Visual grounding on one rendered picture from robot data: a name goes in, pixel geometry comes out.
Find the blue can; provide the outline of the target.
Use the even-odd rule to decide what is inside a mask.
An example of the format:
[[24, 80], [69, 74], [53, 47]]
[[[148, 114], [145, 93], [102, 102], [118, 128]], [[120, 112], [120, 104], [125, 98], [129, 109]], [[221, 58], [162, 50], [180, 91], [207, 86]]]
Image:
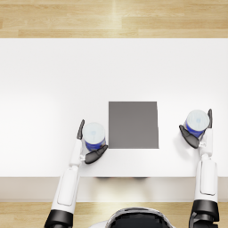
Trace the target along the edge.
[[89, 151], [97, 151], [106, 144], [104, 127], [96, 122], [83, 127], [83, 138]]
[[209, 122], [209, 116], [206, 112], [203, 110], [193, 110], [188, 114], [184, 126], [190, 134], [199, 138], [208, 128]]

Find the dark grey square mat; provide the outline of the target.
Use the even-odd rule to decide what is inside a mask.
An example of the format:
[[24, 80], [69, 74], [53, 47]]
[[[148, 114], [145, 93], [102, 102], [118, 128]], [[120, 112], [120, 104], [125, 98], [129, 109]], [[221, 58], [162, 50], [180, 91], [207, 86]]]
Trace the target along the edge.
[[112, 149], [157, 149], [157, 103], [109, 102], [109, 146]]

